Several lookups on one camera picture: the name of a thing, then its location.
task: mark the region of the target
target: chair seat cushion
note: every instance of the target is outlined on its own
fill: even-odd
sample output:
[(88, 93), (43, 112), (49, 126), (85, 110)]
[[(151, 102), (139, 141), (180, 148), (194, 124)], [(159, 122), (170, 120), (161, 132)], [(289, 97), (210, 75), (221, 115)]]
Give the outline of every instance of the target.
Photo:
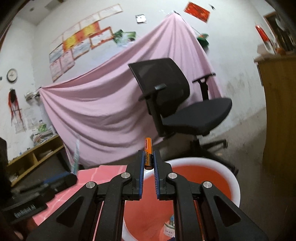
[(205, 100), (185, 107), (162, 121), (170, 131), (205, 136), (227, 117), (231, 107), (229, 98)]

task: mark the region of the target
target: black office chair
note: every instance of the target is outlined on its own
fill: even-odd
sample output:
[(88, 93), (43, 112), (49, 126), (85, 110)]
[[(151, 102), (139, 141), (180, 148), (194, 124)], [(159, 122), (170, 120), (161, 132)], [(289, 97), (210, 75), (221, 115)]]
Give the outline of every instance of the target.
[(139, 101), (146, 100), (148, 112), (153, 117), (160, 137), (169, 138), (175, 133), (191, 134), (191, 156), (206, 157), (228, 167), (234, 175), (238, 169), (231, 163), (209, 152), (208, 149), (219, 144), (227, 148), (227, 141), (220, 140), (200, 145), (197, 135), (206, 136), (228, 115), (232, 107), (229, 98), (209, 100), (207, 80), (215, 73), (210, 73), (193, 81), (198, 82), (202, 91), (202, 102), (194, 103), (176, 112), (178, 106), (190, 94), (189, 83), (170, 58), (153, 59), (128, 65), (132, 70), (141, 90)]

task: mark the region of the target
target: pink bedsheet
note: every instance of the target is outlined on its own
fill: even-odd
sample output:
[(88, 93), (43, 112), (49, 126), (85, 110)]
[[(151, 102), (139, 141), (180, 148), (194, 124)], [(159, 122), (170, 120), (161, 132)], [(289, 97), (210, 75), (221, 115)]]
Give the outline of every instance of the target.
[[(199, 84), (191, 81), (213, 71), (191, 27), (178, 14), (107, 62), (75, 79), (43, 87), (47, 114), (71, 153), (80, 136), (80, 163), (109, 163), (134, 154), (144, 138), (160, 142), (141, 90), (128, 63), (171, 58), (189, 81), (190, 96), (180, 106), (202, 101)], [(216, 78), (208, 81), (210, 98), (221, 97)]]
[(48, 208), (33, 217), (35, 223), (40, 225), (54, 211), (62, 206), (74, 193), (76, 193), (87, 182), (94, 181), (97, 184), (109, 182), (113, 177), (126, 170), (126, 166), (99, 166), (97, 168), (81, 170), (77, 173), (76, 185), (58, 193), (54, 199), (47, 203)]

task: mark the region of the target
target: chair armrest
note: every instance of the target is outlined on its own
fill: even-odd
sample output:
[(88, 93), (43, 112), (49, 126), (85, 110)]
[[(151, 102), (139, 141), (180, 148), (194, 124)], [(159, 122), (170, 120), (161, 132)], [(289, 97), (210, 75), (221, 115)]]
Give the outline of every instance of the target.
[(192, 83), (198, 82), (200, 84), (200, 90), (202, 92), (202, 99), (203, 100), (208, 100), (209, 99), (209, 93), (208, 93), (209, 87), (207, 86), (207, 80), (211, 76), (216, 76), (216, 74), (215, 73), (210, 73), (210, 74), (207, 74), (207, 75), (205, 75), (203, 77), (200, 77), (200, 78), (192, 81)]
[(150, 98), (150, 96), (157, 94), (159, 91), (164, 90), (167, 86), (165, 84), (160, 84), (157, 86), (154, 86), (153, 88), (147, 90), (146, 92), (144, 92), (140, 97), (139, 97), (139, 101), (143, 101), (145, 99)]
[(202, 79), (205, 79), (205, 82), (207, 82), (207, 79), (208, 79), (209, 77), (211, 77), (211, 76), (216, 76), (216, 73), (206, 74), (206, 75), (204, 75), (203, 77), (200, 77), (200, 78), (198, 78), (198, 79), (196, 79), (196, 80), (193, 80), (192, 83), (198, 81), (199, 84), (200, 84)]

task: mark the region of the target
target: orange battery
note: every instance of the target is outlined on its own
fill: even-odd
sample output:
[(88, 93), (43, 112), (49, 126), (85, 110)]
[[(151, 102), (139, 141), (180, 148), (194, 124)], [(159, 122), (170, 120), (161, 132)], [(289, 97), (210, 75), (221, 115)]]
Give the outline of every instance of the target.
[(152, 139), (147, 137), (145, 138), (145, 169), (153, 169), (153, 155), (152, 155)]

